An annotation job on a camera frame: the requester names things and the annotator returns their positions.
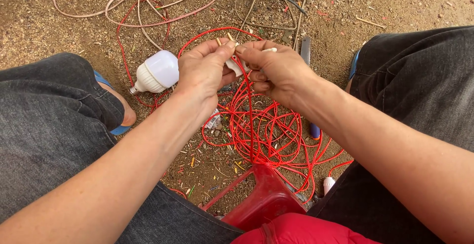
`forearm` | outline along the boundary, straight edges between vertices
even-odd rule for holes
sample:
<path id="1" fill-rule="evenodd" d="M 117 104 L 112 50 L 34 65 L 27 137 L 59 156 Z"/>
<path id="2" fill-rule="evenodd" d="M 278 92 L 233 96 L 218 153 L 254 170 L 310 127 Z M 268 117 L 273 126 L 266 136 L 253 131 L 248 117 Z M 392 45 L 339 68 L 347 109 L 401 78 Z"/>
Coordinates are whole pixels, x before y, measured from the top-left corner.
<path id="1" fill-rule="evenodd" d="M 113 243 L 209 114 L 174 94 L 114 148 L 0 225 L 6 243 Z"/>
<path id="2" fill-rule="evenodd" d="M 390 118 L 322 78 L 302 92 L 316 123 L 448 242 L 472 242 L 474 154 Z"/>

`dirt ground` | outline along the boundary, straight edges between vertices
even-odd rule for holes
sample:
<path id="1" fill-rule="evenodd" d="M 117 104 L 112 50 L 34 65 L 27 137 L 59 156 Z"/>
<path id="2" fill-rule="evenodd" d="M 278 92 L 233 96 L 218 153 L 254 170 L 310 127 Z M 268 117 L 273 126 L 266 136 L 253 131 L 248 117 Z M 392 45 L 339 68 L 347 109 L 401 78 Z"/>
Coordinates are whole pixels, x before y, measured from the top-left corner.
<path id="1" fill-rule="evenodd" d="M 109 0 L 57 0 L 59 7 L 69 14 L 89 14 L 105 9 Z M 126 0 L 116 10 L 110 12 L 111 18 L 120 21 L 136 0 Z M 163 4 L 175 0 L 158 0 Z M 210 0 L 185 0 L 167 9 L 171 18 L 195 10 Z M 198 33 L 224 26 L 240 27 L 241 21 L 235 16 L 238 12 L 245 16 L 252 0 L 239 0 L 234 10 L 234 0 L 217 0 L 205 10 L 171 23 L 169 39 L 165 48 L 177 54 L 181 47 Z M 292 21 L 284 5 L 279 0 L 258 0 L 250 17 L 255 23 L 291 26 Z M 380 33 L 399 33 L 427 30 L 439 27 L 470 25 L 474 21 L 474 0 L 310 0 L 305 6 L 309 17 L 303 17 L 300 32 L 311 36 L 311 68 L 321 77 L 337 84 L 341 88 L 347 83 L 349 63 L 354 53 L 365 41 Z M 160 21 L 150 7 L 141 9 L 144 23 Z M 117 43 L 117 26 L 108 21 L 104 15 L 91 18 L 70 18 L 60 14 L 53 6 L 52 0 L 0 0 L 0 70 L 23 65 L 60 52 L 80 53 L 91 62 L 137 112 L 138 123 L 150 113 L 145 107 L 130 96 L 130 87 L 122 53 Z M 361 17 L 385 29 L 358 21 Z M 138 23 L 136 11 L 132 11 L 128 23 Z M 282 41 L 283 30 L 244 27 L 252 29 L 264 39 L 286 44 Z M 159 45 L 163 42 L 166 25 L 145 29 Z M 200 41 L 223 37 L 224 33 L 211 34 Z M 122 27 L 120 38 L 126 53 L 127 63 L 132 73 L 157 48 L 147 41 L 137 28 Z M 242 36 L 240 42 L 250 40 Z M 143 94 L 141 99 L 151 103 L 151 94 Z M 240 155 L 227 147 L 197 145 L 202 135 L 197 132 L 188 145 L 183 148 L 186 153 L 179 153 L 171 165 L 163 182 L 170 188 L 186 193 L 194 187 L 190 201 L 194 204 L 205 204 L 237 176 L 244 171 L 236 167 L 234 161 L 240 162 Z M 336 154 L 340 147 L 332 143 L 323 158 Z M 192 156 L 197 159 L 193 168 Z M 315 168 L 314 178 L 317 183 L 317 195 L 322 196 L 322 180 L 333 166 L 350 160 L 343 153 L 336 159 Z M 248 163 L 241 166 L 248 169 Z M 338 177 L 345 167 L 336 169 L 333 176 Z M 301 182 L 294 174 L 285 173 L 295 184 Z M 240 184 L 219 201 L 210 213 L 222 215 L 234 208 L 255 184 L 252 178 Z"/>

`dark gray jeans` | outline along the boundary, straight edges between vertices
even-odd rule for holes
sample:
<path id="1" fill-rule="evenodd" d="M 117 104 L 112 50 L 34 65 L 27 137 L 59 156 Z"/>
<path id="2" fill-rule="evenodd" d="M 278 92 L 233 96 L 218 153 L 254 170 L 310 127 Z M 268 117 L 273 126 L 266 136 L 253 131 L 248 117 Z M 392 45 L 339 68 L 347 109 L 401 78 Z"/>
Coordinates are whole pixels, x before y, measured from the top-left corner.
<path id="1" fill-rule="evenodd" d="M 360 52 L 351 94 L 474 151 L 473 51 L 474 27 L 378 35 Z M 124 111 L 71 53 L 0 71 L 0 103 L 0 223 L 108 151 Z M 440 242 L 356 162 L 308 214 L 383 243 Z M 158 183 L 118 243 L 221 244 L 240 234 Z"/>

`blue flip-flop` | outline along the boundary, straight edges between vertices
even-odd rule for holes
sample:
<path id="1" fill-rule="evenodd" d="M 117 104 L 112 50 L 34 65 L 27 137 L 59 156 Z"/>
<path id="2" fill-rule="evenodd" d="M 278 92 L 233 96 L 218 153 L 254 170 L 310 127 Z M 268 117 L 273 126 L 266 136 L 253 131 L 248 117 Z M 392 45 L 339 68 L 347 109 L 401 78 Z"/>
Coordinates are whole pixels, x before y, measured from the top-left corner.
<path id="1" fill-rule="evenodd" d="M 114 87 L 112 87 L 112 85 L 107 80 L 105 80 L 105 78 L 102 77 L 102 75 L 100 75 L 97 71 L 94 70 L 94 74 L 95 74 L 95 80 L 97 80 L 97 82 L 104 83 L 107 86 L 111 87 L 113 90 L 115 90 Z M 132 126 L 118 126 L 116 129 L 112 130 L 111 133 L 114 134 L 115 136 L 122 135 L 128 129 L 130 129 L 130 127 Z"/>
<path id="2" fill-rule="evenodd" d="M 351 70 L 349 71 L 349 80 L 351 80 L 356 74 L 357 60 L 359 59 L 360 50 L 352 57 Z"/>

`red plastic stool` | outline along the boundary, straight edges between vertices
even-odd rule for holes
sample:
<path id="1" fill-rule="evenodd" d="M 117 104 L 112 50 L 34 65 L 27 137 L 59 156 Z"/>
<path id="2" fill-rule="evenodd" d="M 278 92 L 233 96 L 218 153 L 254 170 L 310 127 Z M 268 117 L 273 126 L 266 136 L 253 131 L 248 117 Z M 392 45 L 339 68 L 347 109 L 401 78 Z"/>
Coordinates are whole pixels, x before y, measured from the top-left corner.
<path id="1" fill-rule="evenodd" d="M 244 231 L 250 231 L 259 228 L 263 223 L 268 223 L 282 214 L 306 213 L 306 209 L 299 202 L 299 199 L 285 186 L 275 171 L 262 164 L 252 166 L 252 168 L 217 194 L 208 204 L 203 206 L 202 209 L 204 211 L 209 209 L 217 200 L 252 173 L 257 182 L 254 190 L 234 210 L 222 218 L 223 222 Z"/>

